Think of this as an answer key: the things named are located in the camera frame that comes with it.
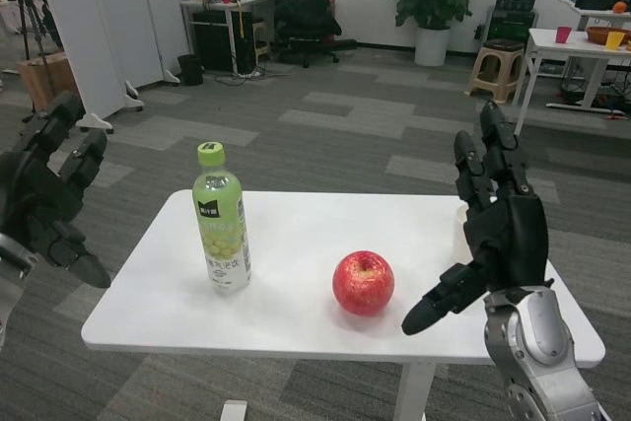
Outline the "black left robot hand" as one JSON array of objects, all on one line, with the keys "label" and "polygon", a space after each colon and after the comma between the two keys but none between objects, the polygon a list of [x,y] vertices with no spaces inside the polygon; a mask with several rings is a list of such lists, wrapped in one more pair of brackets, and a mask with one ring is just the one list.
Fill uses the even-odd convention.
[{"label": "black left robot hand", "polygon": [[72,225],[83,208],[85,190],[100,171],[106,134],[90,132],[59,171],[48,166],[84,114],[79,97],[64,91],[49,104],[46,116],[33,118],[11,151],[1,154],[1,233],[50,265],[106,289],[108,272]]}]

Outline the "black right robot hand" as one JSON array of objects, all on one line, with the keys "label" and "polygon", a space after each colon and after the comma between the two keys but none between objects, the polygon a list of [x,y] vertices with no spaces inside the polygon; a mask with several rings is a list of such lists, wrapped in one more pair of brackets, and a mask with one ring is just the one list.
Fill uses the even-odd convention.
[{"label": "black right robot hand", "polygon": [[454,142],[456,189],[467,204],[463,230],[472,259],[446,270],[409,311],[401,325],[406,335],[449,312],[462,312],[487,292],[545,283],[548,228],[543,204],[526,177],[524,150],[495,102],[484,105],[479,120],[483,156],[464,130]]}]

